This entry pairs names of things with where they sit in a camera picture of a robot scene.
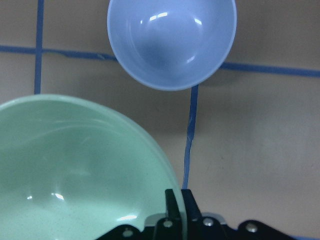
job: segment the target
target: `silver bolt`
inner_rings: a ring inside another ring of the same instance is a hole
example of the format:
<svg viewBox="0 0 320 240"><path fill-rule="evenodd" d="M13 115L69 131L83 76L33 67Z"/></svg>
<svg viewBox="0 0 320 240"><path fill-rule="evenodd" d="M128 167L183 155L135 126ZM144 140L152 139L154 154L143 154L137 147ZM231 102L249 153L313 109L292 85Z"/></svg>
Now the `silver bolt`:
<svg viewBox="0 0 320 240"><path fill-rule="evenodd" d="M253 223L248 223L245 226L245 229L250 233L255 233L256 231L258 231L258 227L256 225L254 225Z"/></svg>
<svg viewBox="0 0 320 240"><path fill-rule="evenodd" d="M163 226L164 226L165 228L171 228L172 225L173 225L173 222L170 221L170 220L165 220L165 221L163 222Z"/></svg>
<svg viewBox="0 0 320 240"><path fill-rule="evenodd" d="M134 234L133 231L131 231L130 229L126 229L123 233L122 236L124 236L125 238L129 238Z"/></svg>
<svg viewBox="0 0 320 240"><path fill-rule="evenodd" d="M214 225L214 221L211 218L206 217L205 219L203 219L203 224L207 227L211 227Z"/></svg>

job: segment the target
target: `blue bowl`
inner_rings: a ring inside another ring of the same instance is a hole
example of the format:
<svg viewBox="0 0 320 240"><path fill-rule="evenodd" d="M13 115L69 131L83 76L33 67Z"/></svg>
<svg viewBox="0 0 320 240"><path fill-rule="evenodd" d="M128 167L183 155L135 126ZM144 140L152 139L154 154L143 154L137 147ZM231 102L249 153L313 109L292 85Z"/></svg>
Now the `blue bowl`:
<svg viewBox="0 0 320 240"><path fill-rule="evenodd" d="M107 30L113 52L137 81L177 91L210 77L235 38L234 0L111 0Z"/></svg>

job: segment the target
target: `screw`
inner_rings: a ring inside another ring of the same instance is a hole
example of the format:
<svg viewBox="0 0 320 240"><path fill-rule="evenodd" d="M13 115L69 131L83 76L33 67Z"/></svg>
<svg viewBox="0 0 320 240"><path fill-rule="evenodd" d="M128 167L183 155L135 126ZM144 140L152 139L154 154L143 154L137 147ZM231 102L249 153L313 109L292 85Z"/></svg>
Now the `screw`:
<svg viewBox="0 0 320 240"><path fill-rule="evenodd" d="M170 221L170 220L165 220L165 221L163 222L163 226L164 226L165 228L171 228L172 225L173 225L173 222Z"/></svg>
<svg viewBox="0 0 320 240"><path fill-rule="evenodd" d="M122 233L122 236L125 238L130 238L134 234L133 231L130 229L126 228L125 231Z"/></svg>
<svg viewBox="0 0 320 240"><path fill-rule="evenodd" d="M258 231L258 227L256 225L254 225L253 223L248 223L245 226L245 229L250 233L255 233L256 231Z"/></svg>
<svg viewBox="0 0 320 240"><path fill-rule="evenodd" d="M206 217L205 219L203 219L203 224L207 227L211 227L214 225L214 221L211 218Z"/></svg>

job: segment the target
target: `bowl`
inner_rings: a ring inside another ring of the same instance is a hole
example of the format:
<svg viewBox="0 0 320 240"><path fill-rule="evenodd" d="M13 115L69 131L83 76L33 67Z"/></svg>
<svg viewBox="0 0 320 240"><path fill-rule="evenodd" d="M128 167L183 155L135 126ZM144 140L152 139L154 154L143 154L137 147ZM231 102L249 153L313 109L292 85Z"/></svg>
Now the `bowl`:
<svg viewBox="0 0 320 240"><path fill-rule="evenodd" d="M177 91L210 77L234 41L234 0L111 0L107 31L121 66L140 83Z"/></svg>
<svg viewBox="0 0 320 240"><path fill-rule="evenodd" d="M166 212L168 159L126 116L93 102L34 95L0 105L0 239L94 240L114 227L140 231Z"/></svg>

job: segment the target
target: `green bowl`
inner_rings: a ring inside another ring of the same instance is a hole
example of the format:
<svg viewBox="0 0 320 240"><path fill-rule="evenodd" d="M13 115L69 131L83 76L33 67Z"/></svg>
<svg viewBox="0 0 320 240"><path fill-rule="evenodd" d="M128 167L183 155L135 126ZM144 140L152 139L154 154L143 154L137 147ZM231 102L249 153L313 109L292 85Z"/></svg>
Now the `green bowl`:
<svg viewBox="0 0 320 240"><path fill-rule="evenodd" d="M0 239L93 240L122 224L140 231L165 213L174 171L152 137L93 102L33 95L0 105Z"/></svg>

